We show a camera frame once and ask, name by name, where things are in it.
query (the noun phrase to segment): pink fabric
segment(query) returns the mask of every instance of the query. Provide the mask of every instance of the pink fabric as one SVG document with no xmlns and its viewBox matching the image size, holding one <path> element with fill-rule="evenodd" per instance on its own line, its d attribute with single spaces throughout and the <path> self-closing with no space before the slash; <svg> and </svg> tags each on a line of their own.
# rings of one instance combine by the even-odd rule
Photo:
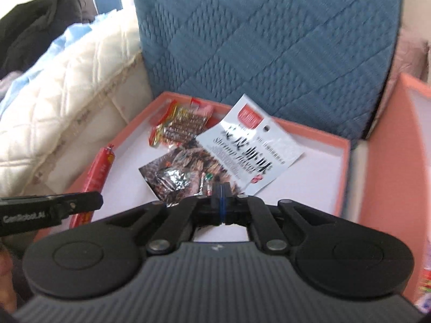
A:
<svg viewBox="0 0 431 323">
<path fill-rule="evenodd" d="M 392 61 L 391 72 L 384 88 L 383 97 L 374 118 L 368 137 L 376 126 L 387 102 L 394 90 L 400 73 L 407 73 L 418 79 L 427 79 L 428 43 L 416 36 L 413 32 L 401 28 L 398 35 L 397 48 Z"/>
</svg>

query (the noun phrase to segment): light blue sheet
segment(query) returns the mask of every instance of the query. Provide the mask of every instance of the light blue sheet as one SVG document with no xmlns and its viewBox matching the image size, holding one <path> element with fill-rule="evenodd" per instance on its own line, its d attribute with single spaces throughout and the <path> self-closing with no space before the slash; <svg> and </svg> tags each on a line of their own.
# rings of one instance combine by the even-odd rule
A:
<svg viewBox="0 0 431 323">
<path fill-rule="evenodd" d="M 14 99 L 18 96 L 22 88 L 28 85 L 39 73 L 46 68 L 46 66 L 63 52 L 67 47 L 76 43 L 84 35 L 88 34 L 103 20 L 107 19 L 108 16 L 112 16 L 116 13 L 115 10 L 96 16 L 93 23 L 82 24 L 76 23 L 68 27 L 64 34 L 56 38 L 48 50 L 37 60 L 37 62 L 28 71 L 17 78 L 9 87 L 5 97 L 0 101 L 0 120 L 3 116 L 4 111 L 10 106 Z"/>
</svg>

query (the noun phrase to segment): white quilted mattress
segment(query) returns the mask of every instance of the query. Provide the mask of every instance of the white quilted mattress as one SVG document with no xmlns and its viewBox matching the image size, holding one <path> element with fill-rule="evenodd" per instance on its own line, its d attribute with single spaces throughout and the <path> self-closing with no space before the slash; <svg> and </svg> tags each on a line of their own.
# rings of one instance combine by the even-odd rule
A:
<svg viewBox="0 0 431 323">
<path fill-rule="evenodd" d="M 71 45 L 0 120 L 0 197 L 62 193 L 152 100 L 134 9 Z"/>
</svg>

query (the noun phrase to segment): quilted fabric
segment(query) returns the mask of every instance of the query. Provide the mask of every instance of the quilted fabric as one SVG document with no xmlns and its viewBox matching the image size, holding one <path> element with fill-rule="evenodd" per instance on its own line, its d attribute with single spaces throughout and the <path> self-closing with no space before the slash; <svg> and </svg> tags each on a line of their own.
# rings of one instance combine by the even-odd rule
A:
<svg viewBox="0 0 431 323">
<path fill-rule="evenodd" d="M 0 120 L 0 197 L 22 193 L 61 147 L 62 134 L 75 122 L 80 130 L 76 118 L 88 115 L 91 101 L 107 97 L 110 79 L 139 52 L 136 14 L 122 10 L 55 57 L 21 90 Z"/>
<path fill-rule="evenodd" d="M 391 64 L 401 0 L 135 0 L 155 94 L 234 104 L 358 139 Z"/>
</svg>

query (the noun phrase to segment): white logo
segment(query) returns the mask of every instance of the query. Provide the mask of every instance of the white logo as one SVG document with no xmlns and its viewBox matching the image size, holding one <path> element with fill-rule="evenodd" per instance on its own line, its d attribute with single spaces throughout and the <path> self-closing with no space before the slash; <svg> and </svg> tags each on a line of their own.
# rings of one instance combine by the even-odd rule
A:
<svg viewBox="0 0 431 323">
<path fill-rule="evenodd" d="M 222 246 L 221 244 L 217 244 L 217 245 L 213 245 L 212 247 L 211 247 L 211 249 L 212 250 L 215 250 L 215 251 L 219 251 L 219 250 L 222 250 L 222 249 L 224 249 L 225 247 L 224 246 Z"/>
<path fill-rule="evenodd" d="M 38 219 L 44 219 L 46 217 L 45 211 L 40 211 L 39 213 L 25 213 L 18 214 L 15 216 L 3 216 L 3 223 L 14 223 L 14 222 L 25 222 Z"/>
</svg>

